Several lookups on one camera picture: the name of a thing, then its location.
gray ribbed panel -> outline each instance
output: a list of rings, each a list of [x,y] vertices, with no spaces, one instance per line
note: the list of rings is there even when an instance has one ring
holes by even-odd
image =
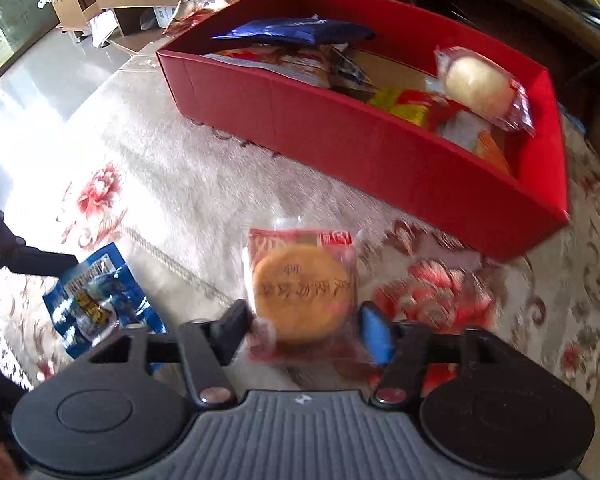
[[[34,480],[48,479],[42,473]],[[169,456],[128,480],[475,480],[434,452],[406,415],[359,392],[251,392],[200,415]],[[573,472],[553,477],[577,480]]]

black circular disc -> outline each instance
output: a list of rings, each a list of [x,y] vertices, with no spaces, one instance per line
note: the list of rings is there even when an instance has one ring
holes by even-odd
[[[452,460],[495,476],[576,467],[593,437],[587,402],[544,370],[520,377],[489,368],[441,384],[425,398],[420,420],[432,443]]]
[[[40,465],[93,475],[158,458],[188,420],[186,400],[144,370],[76,362],[22,397],[11,428]]]

tiled floor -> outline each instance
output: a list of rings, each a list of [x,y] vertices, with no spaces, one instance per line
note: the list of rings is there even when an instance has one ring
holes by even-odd
[[[63,181],[54,173],[71,134],[64,122],[127,59],[112,45],[96,49],[90,38],[75,44],[52,30],[0,78],[0,209],[29,243],[44,239],[35,211]]]

dark blue snack bag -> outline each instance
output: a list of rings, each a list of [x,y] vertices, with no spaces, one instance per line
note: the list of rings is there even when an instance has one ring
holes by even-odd
[[[142,323],[166,332],[115,244],[64,273],[43,299],[74,359],[123,326]]]
[[[271,18],[270,20],[255,20],[245,23],[226,34],[214,36],[214,40],[249,38],[255,43],[293,43],[315,46],[370,40],[375,35],[375,32],[365,25],[340,22],[339,20]]]

red box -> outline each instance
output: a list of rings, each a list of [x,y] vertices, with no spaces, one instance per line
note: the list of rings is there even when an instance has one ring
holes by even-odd
[[[507,136],[515,178],[414,124],[337,92],[201,54],[256,19],[317,14],[376,32],[356,48],[436,73],[437,46],[464,46],[526,87],[536,136]],[[180,112],[377,196],[498,260],[519,256],[568,222],[564,141],[547,69],[448,18],[395,0],[241,0],[158,51]]]

